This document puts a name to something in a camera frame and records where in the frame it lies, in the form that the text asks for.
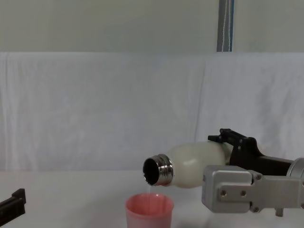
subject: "bottle neck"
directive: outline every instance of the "bottle neck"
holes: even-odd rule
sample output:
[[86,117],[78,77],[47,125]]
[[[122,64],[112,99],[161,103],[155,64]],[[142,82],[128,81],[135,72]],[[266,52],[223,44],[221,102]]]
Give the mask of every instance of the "bottle neck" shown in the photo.
[[155,155],[144,162],[142,172],[149,185],[166,186],[173,179],[173,164],[165,154]]

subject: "metal pole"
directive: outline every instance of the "metal pole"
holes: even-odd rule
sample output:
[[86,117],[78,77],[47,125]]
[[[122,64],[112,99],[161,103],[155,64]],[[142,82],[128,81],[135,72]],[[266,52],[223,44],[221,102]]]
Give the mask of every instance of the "metal pole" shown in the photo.
[[219,0],[217,52],[231,52],[233,44],[234,0]]

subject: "screw hole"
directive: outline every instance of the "screw hole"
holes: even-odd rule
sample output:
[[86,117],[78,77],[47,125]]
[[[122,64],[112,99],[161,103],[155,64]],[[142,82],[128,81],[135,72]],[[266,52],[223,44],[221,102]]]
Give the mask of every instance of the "screw hole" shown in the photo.
[[244,190],[241,191],[241,196],[242,196],[242,197],[246,196],[246,194],[247,194],[246,191],[244,191]]
[[225,190],[222,190],[222,191],[220,192],[220,195],[221,195],[221,196],[226,196],[226,195],[227,195],[227,192],[226,192]]

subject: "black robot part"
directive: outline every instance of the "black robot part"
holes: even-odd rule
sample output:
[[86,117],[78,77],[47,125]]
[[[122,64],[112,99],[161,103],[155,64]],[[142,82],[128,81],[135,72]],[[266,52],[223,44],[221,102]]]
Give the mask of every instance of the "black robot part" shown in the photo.
[[263,175],[286,176],[293,161],[263,155],[257,147],[255,138],[245,137],[231,129],[220,129],[219,132],[220,135],[209,135],[208,140],[233,146],[229,165]]
[[11,198],[0,202],[0,227],[25,214],[25,203],[24,189],[17,190],[12,194]]

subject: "pink cup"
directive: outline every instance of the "pink cup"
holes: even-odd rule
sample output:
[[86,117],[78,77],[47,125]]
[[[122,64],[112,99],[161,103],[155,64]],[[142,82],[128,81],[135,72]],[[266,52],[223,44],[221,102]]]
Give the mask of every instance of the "pink cup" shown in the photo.
[[128,228],[170,228],[173,201],[164,195],[143,193],[130,197],[126,204]]

